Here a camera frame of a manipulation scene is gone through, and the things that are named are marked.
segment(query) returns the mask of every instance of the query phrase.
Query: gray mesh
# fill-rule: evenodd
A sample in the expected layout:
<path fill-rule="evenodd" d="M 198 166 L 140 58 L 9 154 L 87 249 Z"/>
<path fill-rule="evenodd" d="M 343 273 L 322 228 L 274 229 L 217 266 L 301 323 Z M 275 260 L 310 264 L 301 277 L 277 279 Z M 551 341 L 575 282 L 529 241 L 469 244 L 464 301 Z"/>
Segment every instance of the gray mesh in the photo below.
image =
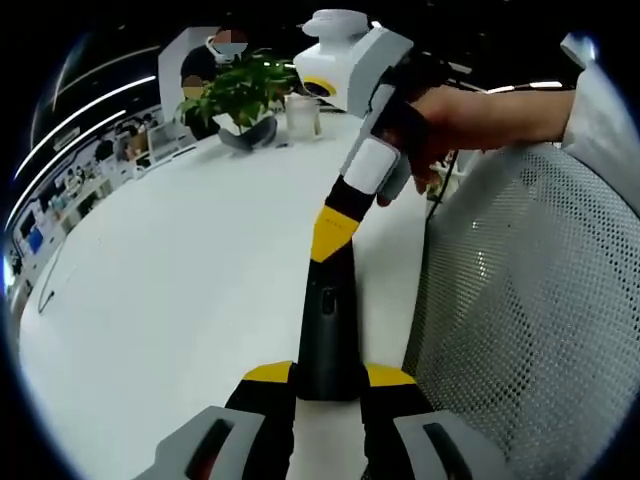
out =
<path fill-rule="evenodd" d="M 405 370 L 519 478 L 580 478 L 640 384 L 640 221 L 540 145 L 483 160 L 426 241 Z"/>

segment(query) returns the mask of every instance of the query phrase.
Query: white wall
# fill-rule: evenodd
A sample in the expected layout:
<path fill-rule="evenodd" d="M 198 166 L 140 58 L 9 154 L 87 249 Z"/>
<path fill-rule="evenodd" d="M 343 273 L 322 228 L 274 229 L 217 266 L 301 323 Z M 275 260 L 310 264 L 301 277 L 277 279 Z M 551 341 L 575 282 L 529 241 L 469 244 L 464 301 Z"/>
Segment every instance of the white wall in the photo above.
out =
<path fill-rule="evenodd" d="M 184 100 L 180 68 L 191 50 L 204 45 L 209 35 L 220 27 L 191 27 L 185 29 L 158 55 L 158 82 L 160 102 L 165 121 L 171 121 Z"/>

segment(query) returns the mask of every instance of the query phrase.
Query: green leaves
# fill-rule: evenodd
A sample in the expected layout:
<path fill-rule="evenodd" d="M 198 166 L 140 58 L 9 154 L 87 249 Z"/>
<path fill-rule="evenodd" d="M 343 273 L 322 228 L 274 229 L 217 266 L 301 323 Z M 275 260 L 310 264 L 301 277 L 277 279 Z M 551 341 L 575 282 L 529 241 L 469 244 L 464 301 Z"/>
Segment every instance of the green leaves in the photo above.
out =
<path fill-rule="evenodd" d="M 180 109 L 183 114 L 194 109 L 206 124 L 213 115 L 228 113 L 239 127 L 251 127 L 271 102 L 282 100 L 297 82 L 297 75 L 285 63 L 290 60 L 275 60 L 269 49 L 245 54 L 221 65 L 202 97 L 185 100 Z"/>

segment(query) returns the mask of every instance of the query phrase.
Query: cable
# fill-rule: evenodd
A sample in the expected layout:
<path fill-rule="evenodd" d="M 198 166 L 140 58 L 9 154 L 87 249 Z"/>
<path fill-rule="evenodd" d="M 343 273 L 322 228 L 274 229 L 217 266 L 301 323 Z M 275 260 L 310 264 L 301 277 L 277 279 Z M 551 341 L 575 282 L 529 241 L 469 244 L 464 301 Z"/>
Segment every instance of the cable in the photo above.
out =
<path fill-rule="evenodd" d="M 433 215 L 436 213 L 436 208 L 438 208 L 438 205 L 442 203 L 442 197 L 444 196 L 444 192 L 447 189 L 447 185 L 449 184 L 449 179 L 451 178 L 451 173 L 453 172 L 453 166 L 455 165 L 457 159 L 458 152 L 456 151 L 456 155 L 451 160 L 451 163 L 449 163 L 449 169 L 447 170 L 447 174 L 444 177 L 444 182 L 442 182 L 442 188 L 440 189 L 438 198 L 436 198 L 436 200 L 434 201 L 433 205 L 431 206 L 431 210 L 429 210 L 429 214 L 427 215 L 427 226 L 429 225 L 429 222 L 431 221 Z"/>
<path fill-rule="evenodd" d="M 63 249 L 65 243 L 67 243 L 67 237 L 64 237 L 64 239 L 62 240 L 62 244 L 60 244 L 60 247 L 58 247 L 58 250 L 56 251 L 56 256 L 53 259 L 53 264 L 51 265 L 51 268 L 47 272 L 47 277 L 44 279 L 44 284 L 42 285 L 42 290 L 40 290 L 40 295 L 38 295 L 38 313 L 39 314 L 42 314 L 42 312 L 44 311 L 44 308 L 47 306 L 49 301 L 56 294 L 55 291 L 51 290 L 51 292 L 49 292 L 49 295 L 47 296 L 47 299 L 44 301 L 44 303 L 42 303 L 42 296 L 44 294 L 44 291 L 47 289 L 47 284 L 49 283 L 49 279 L 51 278 L 51 274 L 53 273 L 53 270 L 56 268 L 56 265 L 58 264 L 58 259 L 60 258 L 60 252 L 62 252 L 62 249 Z"/>

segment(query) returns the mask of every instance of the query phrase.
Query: ceiling light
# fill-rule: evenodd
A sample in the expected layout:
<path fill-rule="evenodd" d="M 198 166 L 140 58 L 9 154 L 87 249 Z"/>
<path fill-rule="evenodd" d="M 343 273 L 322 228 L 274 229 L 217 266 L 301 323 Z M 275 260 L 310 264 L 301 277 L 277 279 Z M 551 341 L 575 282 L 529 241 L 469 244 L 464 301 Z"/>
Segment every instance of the ceiling light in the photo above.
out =
<path fill-rule="evenodd" d="M 531 82 L 529 86 L 531 88 L 560 88 L 562 84 L 554 80 L 551 82 Z"/>
<path fill-rule="evenodd" d="M 7 223 L 5 224 L 4 228 L 5 230 L 7 229 L 7 227 L 9 226 L 9 223 L 11 222 L 11 220 L 13 219 L 13 216 L 16 214 L 16 212 L 18 211 L 18 208 L 20 207 L 20 205 L 22 204 L 22 202 L 24 201 L 24 199 L 27 197 L 27 195 L 29 194 L 29 192 L 31 192 L 31 190 L 33 189 L 33 187 L 38 183 L 38 180 L 40 180 L 40 178 L 42 178 L 42 176 L 47 173 L 47 171 L 53 166 L 55 165 L 55 163 L 60 160 L 64 155 L 66 155 L 66 153 L 71 150 L 73 147 L 75 147 L 78 143 L 80 143 L 82 140 L 84 140 L 85 138 L 87 138 L 89 135 L 91 135 L 93 132 L 95 132 L 96 130 L 98 130 L 99 128 L 103 127 L 104 125 L 108 124 L 109 122 L 112 122 L 113 120 L 115 120 L 116 118 L 124 115 L 125 113 L 127 113 L 126 110 L 120 110 L 118 113 L 115 113 L 113 115 L 111 115 L 109 118 L 105 118 L 103 121 L 101 121 L 100 123 L 94 125 L 93 127 L 91 127 L 89 130 L 87 130 L 86 132 L 84 132 L 83 134 L 77 136 L 76 138 L 73 139 L 73 141 L 69 142 L 69 144 L 64 147 L 62 150 L 60 150 L 58 152 L 57 155 L 55 155 L 50 161 L 49 163 L 47 163 L 45 165 L 45 167 L 40 170 L 40 172 L 38 172 L 38 174 L 35 176 L 35 178 L 31 181 L 31 183 L 27 186 L 27 188 L 25 188 L 24 192 L 22 192 L 22 195 L 20 195 L 20 198 L 18 198 L 18 201 L 16 202 L 16 204 L 14 205 L 13 209 L 11 210 L 11 213 L 9 213 L 9 218 L 7 219 Z"/>
<path fill-rule="evenodd" d="M 514 87 L 513 85 L 507 85 L 506 87 L 492 88 L 491 90 L 487 90 L 487 93 L 510 92 L 511 90 L 515 89 L 516 87 Z"/>
<path fill-rule="evenodd" d="M 33 149 L 29 152 L 29 154 L 26 156 L 26 158 L 22 161 L 22 163 L 18 167 L 18 170 L 16 170 L 16 173 L 13 176 L 14 180 L 18 177 L 18 175 L 20 174 L 22 169 L 27 165 L 27 163 L 29 163 L 29 161 L 38 152 L 38 150 L 40 150 L 45 143 L 47 143 L 49 140 L 51 140 L 51 138 L 56 133 L 58 133 L 60 130 L 62 130 L 65 126 L 67 126 L 75 118 L 79 117 L 84 112 L 86 112 L 87 110 L 89 110 L 92 107 L 95 107 L 97 104 L 99 104 L 100 102 L 106 100 L 107 98 L 113 97 L 114 95 L 117 95 L 120 92 L 124 92 L 125 90 L 128 90 L 128 89 L 133 88 L 133 87 L 137 87 L 138 85 L 142 85 L 143 83 L 147 83 L 147 82 L 150 82 L 150 81 L 155 80 L 155 79 L 156 79 L 156 76 L 155 75 L 151 75 L 150 77 L 146 77 L 146 78 L 143 78 L 141 80 L 136 80 L 135 82 L 131 82 L 131 83 L 128 83 L 127 85 L 124 85 L 124 86 L 122 86 L 120 88 L 116 88 L 115 90 L 113 90 L 113 91 L 111 91 L 109 93 L 106 93 L 106 94 L 102 95 L 101 97 L 96 98 L 93 102 L 86 104 L 80 110 L 78 110 L 75 113 L 72 113 L 70 116 L 65 118 L 53 130 L 51 130 L 49 133 L 47 133 L 42 138 L 42 140 L 40 140 L 38 142 L 38 144 L 35 147 L 33 147 Z"/>

